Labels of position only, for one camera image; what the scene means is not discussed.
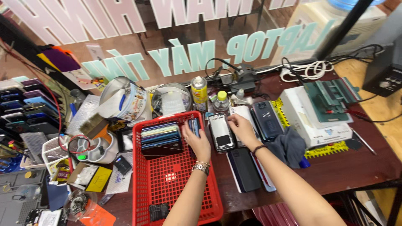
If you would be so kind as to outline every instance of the bracelet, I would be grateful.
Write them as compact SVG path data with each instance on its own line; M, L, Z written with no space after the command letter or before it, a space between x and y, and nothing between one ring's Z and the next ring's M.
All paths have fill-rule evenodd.
M263 145L260 145L260 146L256 147L256 148L254 149L254 151L252 151L252 155L255 156L255 153L256 153L259 149L261 149L261 148L267 148L267 146L265 146L265 145L263 144Z
M201 165L201 164L195 164L191 171L193 172L195 169L203 171L207 176L209 175L209 167Z
M207 166L209 166L209 167L211 167L211 165L209 164L209 163L207 163L207 162L203 162L203 161L195 161L195 163L202 163L202 164L205 164L205 165L207 165Z

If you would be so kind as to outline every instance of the red plastic basket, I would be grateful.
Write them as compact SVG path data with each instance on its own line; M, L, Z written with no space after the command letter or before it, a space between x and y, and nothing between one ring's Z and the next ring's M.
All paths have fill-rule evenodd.
M172 208L191 174L195 159L190 157L187 143L182 138L183 153L146 160L141 153L141 130L143 127L175 121L182 126L186 120L198 118L204 129L201 113L190 111L166 118L156 118L138 123L133 128L133 226L162 225L163 220L150 221L149 205L168 203ZM213 166L204 191L198 225L219 220L223 215L223 206L216 183Z

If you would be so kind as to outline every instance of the hand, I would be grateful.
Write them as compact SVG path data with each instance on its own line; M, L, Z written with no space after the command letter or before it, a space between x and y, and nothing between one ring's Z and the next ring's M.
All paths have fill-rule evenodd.
M258 143L254 128L252 127L249 120L244 117L233 114L228 117L228 124L234 134L242 141L247 147L253 146L255 143Z
M197 137L190 129L188 121L184 122L181 127L181 132L184 138L187 137L186 142L192 147L194 154L199 161L208 162L211 160L211 145L205 132L200 129L200 138Z

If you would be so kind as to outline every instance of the glass window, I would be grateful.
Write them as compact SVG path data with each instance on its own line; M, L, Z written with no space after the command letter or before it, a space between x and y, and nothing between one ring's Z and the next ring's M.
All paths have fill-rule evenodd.
M375 0L335 48L364 45L399 4ZM2 0L0 12L37 45L70 50L91 77L126 76L144 87L206 76L211 58L254 68L307 60L357 0ZM87 45L99 44L102 61ZM7 75L30 77L13 59ZM207 74L218 67L210 61Z

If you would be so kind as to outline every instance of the yellow bottle cap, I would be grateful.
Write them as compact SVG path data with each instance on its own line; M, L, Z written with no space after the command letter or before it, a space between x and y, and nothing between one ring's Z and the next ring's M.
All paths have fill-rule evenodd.
M218 92L218 100L220 100L220 101L226 100L227 96L228 96L228 94L225 91Z
M25 174L25 178L30 178L32 176L32 172L31 171L29 171L29 172L27 172L26 174Z

